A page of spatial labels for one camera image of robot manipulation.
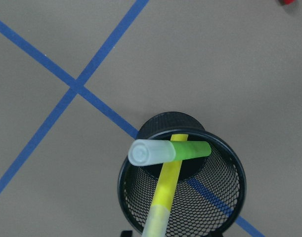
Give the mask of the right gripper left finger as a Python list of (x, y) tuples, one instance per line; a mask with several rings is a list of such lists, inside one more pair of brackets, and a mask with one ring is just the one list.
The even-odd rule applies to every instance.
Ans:
[(121, 232), (121, 237), (132, 237), (133, 231), (132, 230), (124, 230)]

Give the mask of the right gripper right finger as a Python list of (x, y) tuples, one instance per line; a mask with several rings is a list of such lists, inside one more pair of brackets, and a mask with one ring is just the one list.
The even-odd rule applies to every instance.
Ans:
[(214, 232), (210, 232), (210, 237), (223, 237), (223, 234), (222, 232), (214, 231)]

